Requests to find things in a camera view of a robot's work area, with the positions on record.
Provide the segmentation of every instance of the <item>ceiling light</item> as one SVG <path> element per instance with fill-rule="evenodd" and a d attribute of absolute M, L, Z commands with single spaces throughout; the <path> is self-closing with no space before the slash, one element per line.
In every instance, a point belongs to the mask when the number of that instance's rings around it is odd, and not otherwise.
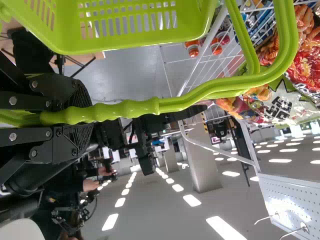
<path fill-rule="evenodd" d="M 257 176 L 251 177 L 250 180 L 254 182 L 259 182 L 259 178 Z"/>
<path fill-rule="evenodd" d="M 175 182 L 175 180 L 173 180 L 172 178 L 168 178 L 165 180 L 168 184 L 173 184 Z"/>
<path fill-rule="evenodd" d="M 116 201 L 114 207 L 115 207 L 115 208 L 120 208 L 120 207 L 122 207 L 122 206 L 125 204 L 125 201 L 126 201 L 126 198 L 125 198 L 125 197 L 119 198 L 119 199 Z"/>
<path fill-rule="evenodd" d="M 290 163 L 292 160 L 291 159 L 270 159 L 269 163 Z"/>
<path fill-rule="evenodd" d="M 313 160 L 310 162 L 311 164 L 320 164 L 320 160 Z"/>
<path fill-rule="evenodd" d="M 298 151 L 297 148 L 288 148 L 288 149 L 281 149 L 279 152 L 281 152 L 281 153 L 291 153 L 291 152 L 296 152 L 296 151 Z"/>
<path fill-rule="evenodd" d="M 266 147 L 267 148 L 275 148 L 275 147 L 278 147 L 279 145 L 278 144 L 270 144 L 270 145 L 267 145 Z"/>
<path fill-rule="evenodd" d="M 124 189 L 124 190 L 122 191 L 121 195 L 122 195 L 122 196 L 125 196 L 125 195 L 127 195 L 127 194 L 129 193 L 129 191 L 130 191 L 130 189 L 129 189 L 129 188 L 126 188 L 126 189 Z"/>
<path fill-rule="evenodd" d="M 102 231 L 113 229 L 118 219 L 118 216 L 118 213 L 109 215 L 102 227 Z"/>
<path fill-rule="evenodd" d="M 185 195 L 183 196 L 183 199 L 191 206 L 191 207 L 196 207 L 201 205 L 201 202 L 193 195 Z"/>
<path fill-rule="evenodd" d="M 291 142 L 297 142 L 297 141 L 302 141 L 304 138 L 294 138 L 291 139 Z"/>
<path fill-rule="evenodd" d="M 173 188 L 176 192 L 181 192 L 181 191 L 184 190 L 184 188 L 183 188 L 180 184 L 172 185 L 172 188 Z"/>
<path fill-rule="evenodd" d="M 259 150 L 257 151 L 258 154 L 267 154 L 267 153 L 270 153 L 271 150 Z"/>
<path fill-rule="evenodd" d="M 289 142 L 286 144 L 286 146 L 295 146 L 295 145 L 299 145 L 301 142 Z"/>
<path fill-rule="evenodd" d="M 224 240 L 247 240 L 237 230 L 230 226 L 219 216 L 213 216 L 205 220 Z"/>
<path fill-rule="evenodd" d="M 234 171 L 224 171 L 222 174 L 230 177 L 237 177 L 240 175 L 240 173 Z"/>

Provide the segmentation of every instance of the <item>green metal frame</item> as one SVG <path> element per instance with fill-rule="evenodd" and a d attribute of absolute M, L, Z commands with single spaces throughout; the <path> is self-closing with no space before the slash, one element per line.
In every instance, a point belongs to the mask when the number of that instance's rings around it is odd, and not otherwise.
<path fill-rule="evenodd" d="M 19 119 L 5 121 L 8 119 L 4 119 L 0 111 L 0 122 L 30 126 L 39 120 L 45 126 L 62 123 L 74 125 L 80 122 L 115 120 L 119 117 L 137 118 L 144 114 L 159 115 L 184 110 L 201 100 L 236 97 L 251 88 L 268 84 L 279 78 L 289 68 L 298 51 L 299 36 L 293 1 L 273 0 L 280 46 L 276 60 L 263 72 L 260 72 L 258 57 L 236 1 L 226 0 L 225 4 L 247 62 L 247 75 L 213 79 L 180 97 L 164 99 L 153 97 L 146 101 L 124 100 L 114 105 L 97 103 L 87 108 L 71 106 L 60 112 L 44 111 L 40 114 L 33 114 L 31 119 L 24 119 L 23 122 Z"/>

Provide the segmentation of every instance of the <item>product display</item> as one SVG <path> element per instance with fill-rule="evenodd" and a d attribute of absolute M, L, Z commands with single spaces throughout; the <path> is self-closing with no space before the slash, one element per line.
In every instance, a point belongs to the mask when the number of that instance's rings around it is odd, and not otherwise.
<path fill-rule="evenodd" d="M 238 75 L 246 72 L 246 66 L 242 66 L 238 70 Z M 269 84 L 252 88 L 243 96 L 217 99 L 216 104 L 237 119 L 244 119 L 249 123 L 294 126 L 308 119 L 320 118 L 320 110 L 298 92 L 285 76 Z M 248 110 L 244 104 L 260 118 L 248 117 Z"/>
<path fill-rule="evenodd" d="M 299 50 L 289 69 L 288 79 L 315 104 L 320 101 L 320 19 L 307 5 L 294 7 L 299 32 Z M 279 51 L 279 36 L 275 31 L 258 53 L 260 64 L 271 65 Z"/>

